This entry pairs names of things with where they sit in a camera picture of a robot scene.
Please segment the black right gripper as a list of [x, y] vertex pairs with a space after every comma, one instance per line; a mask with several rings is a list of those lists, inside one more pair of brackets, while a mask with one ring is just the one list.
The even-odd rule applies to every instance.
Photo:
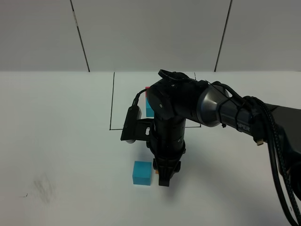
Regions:
[[[183, 117], [153, 119], [147, 147], [154, 154], [152, 166], [158, 169], [159, 186], [169, 186], [173, 174], [181, 169], [180, 158], [185, 153], [185, 123], [186, 119]], [[171, 163], [164, 166], [164, 160], [170, 160]]]

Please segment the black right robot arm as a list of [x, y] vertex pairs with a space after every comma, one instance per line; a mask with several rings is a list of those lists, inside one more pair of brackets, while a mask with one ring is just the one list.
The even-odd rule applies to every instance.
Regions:
[[185, 150], [187, 120], [207, 127], [230, 126], [253, 137], [257, 144], [273, 143], [278, 170], [296, 195], [301, 192], [301, 112], [299, 109], [263, 103], [255, 97], [241, 97], [218, 81], [196, 81], [180, 72], [160, 70], [161, 79], [151, 85], [146, 97], [154, 111], [151, 150], [159, 184], [169, 186], [179, 171]]

